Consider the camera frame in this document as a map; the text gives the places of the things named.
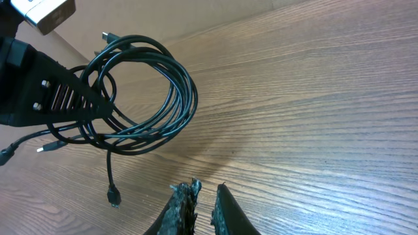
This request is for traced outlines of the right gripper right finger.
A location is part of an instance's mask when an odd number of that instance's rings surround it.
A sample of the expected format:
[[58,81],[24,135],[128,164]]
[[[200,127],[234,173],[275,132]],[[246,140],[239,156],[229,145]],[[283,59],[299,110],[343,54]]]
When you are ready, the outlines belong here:
[[216,235],[261,235],[224,183],[217,187],[211,225]]

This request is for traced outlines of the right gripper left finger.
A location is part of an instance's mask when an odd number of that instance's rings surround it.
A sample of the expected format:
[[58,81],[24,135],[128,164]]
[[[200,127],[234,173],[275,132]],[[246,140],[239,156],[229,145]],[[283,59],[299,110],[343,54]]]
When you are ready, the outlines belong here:
[[144,235],[194,235],[201,181],[192,178],[191,183],[183,182],[170,188],[172,196]]

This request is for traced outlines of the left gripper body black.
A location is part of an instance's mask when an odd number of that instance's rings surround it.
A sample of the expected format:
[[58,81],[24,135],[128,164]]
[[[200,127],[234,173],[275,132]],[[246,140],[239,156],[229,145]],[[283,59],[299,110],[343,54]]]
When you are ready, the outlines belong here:
[[23,16],[11,5],[1,1],[1,113],[24,114],[24,82],[36,50],[16,39]]

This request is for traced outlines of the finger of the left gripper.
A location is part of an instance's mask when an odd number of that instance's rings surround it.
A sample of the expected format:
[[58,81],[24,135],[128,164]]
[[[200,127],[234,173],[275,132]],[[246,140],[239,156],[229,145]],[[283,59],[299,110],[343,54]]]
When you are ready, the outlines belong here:
[[1,124],[27,127],[69,121],[103,119],[113,104],[76,75],[42,52],[36,52],[25,74],[24,114],[2,114]]

